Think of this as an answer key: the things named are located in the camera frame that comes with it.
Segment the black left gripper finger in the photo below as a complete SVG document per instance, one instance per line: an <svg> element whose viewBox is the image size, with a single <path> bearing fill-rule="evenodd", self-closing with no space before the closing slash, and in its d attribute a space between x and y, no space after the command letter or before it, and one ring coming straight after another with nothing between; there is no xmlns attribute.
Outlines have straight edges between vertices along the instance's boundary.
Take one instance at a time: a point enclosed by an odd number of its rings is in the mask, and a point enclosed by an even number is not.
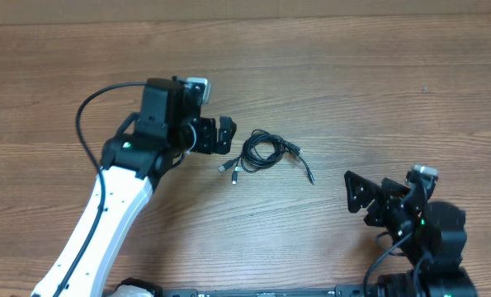
<svg viewBox="0 0 491 297"><path fill-rule="evenodd" d="M228 139L220 140L216 143L215 152L217 154L227 154L231 149L232 141Z"/></svg>
<svg viewBox="0 0 491 297"><path fill-rule="evenodd" d="M236 130L237 124L232 120L231 117L221 116L220 127L218 130L218 142L230 143L236 133Z"/></svg>

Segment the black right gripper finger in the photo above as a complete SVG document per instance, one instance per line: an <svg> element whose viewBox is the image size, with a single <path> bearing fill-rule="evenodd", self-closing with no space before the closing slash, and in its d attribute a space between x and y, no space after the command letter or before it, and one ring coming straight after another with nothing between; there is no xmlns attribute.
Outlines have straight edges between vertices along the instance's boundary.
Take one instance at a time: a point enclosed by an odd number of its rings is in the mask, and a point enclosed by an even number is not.
<svg viewBox="0 0 491 297"><path fill-rule="evenodd" d="M344 180L347 189L347 208L351 213L367 208L374 200L382 197L382 189L379 185L352 171L345 172Z"/></svg>
<svg viewBox="0 0 491 297"><path fill-rule="evenodd" d="M364 222L367 226L385 226L385 213L388 210L386 206L370 204L366 210Z"/></svg>

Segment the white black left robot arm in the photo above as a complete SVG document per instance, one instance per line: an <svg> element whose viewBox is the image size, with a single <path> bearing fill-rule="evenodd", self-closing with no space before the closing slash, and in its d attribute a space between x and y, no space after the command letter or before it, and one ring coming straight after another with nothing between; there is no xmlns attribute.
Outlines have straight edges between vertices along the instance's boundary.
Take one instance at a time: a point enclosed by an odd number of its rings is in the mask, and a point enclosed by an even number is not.
<svg viewBox="0 0 491 297"><path fill-rule="evenodd" d="M139 111L129 114L91 157L96 183L64 250L34 296L100 296L125 236L163 176L189 153L227 154L237 125L201 117L210 99L206 78L139 82Z"/></svg>

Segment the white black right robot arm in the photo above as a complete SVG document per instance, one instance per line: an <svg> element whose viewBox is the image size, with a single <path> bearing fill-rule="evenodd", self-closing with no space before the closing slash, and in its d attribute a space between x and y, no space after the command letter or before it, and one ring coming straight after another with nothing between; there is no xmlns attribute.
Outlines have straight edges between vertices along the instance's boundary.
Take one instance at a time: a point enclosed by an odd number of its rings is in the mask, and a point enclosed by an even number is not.
<svg viewBox="0 0 491 297"><path fill-rule="evenodd" d="M438 182L433 167L413 165L405 182L389 178L376 184L352 171L344 174L347 208L365 209L364 222L390 237L385 249L366 271L359 287L362 296L476 296L473 281L461 267L467 241L466 214L457 206L430 199ZM389 256L405 257L410 271L379 276L371 274Z"/></svg>

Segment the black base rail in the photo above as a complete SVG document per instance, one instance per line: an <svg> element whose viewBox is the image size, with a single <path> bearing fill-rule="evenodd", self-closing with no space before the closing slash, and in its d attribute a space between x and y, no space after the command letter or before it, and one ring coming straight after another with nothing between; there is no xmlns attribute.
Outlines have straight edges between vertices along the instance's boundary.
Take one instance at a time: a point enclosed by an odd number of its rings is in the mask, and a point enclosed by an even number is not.
<svg viewBox="0 0 491 297"><path fill-rule="evenodd" d="M336 285L333 288L265 290L163 290L162 297L357 297L362 285Z"/></svg>

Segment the brown cardboard wall panel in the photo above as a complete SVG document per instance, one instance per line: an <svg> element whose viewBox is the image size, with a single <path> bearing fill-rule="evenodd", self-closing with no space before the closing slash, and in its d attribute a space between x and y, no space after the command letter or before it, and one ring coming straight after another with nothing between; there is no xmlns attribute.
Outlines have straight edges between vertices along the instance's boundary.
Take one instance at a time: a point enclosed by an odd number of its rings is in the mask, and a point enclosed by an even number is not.
<svg viewBox="0 0 491 297"><path fill-rule="evenodd" d="M491 0L0 0L0 25L491 13Z"/></svg>

